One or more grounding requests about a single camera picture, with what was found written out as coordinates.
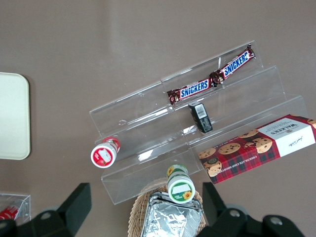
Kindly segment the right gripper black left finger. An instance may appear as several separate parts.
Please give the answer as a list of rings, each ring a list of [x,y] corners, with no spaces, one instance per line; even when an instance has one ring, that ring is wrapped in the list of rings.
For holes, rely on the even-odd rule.
[[[38,214],[20,226],[14,220],[1,220],[2,237],[74,237],[92,207],[89,183],[79,184],[57,208]]]

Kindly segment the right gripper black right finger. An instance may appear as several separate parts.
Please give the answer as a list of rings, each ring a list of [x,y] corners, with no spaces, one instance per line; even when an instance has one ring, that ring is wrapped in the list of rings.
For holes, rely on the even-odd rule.
[[[304,234],[288,218],[266,215],[257,221],[238,208],[228,208],[214,185],[203,183],[203,210],[209,223],[199,237],[303,237]]]

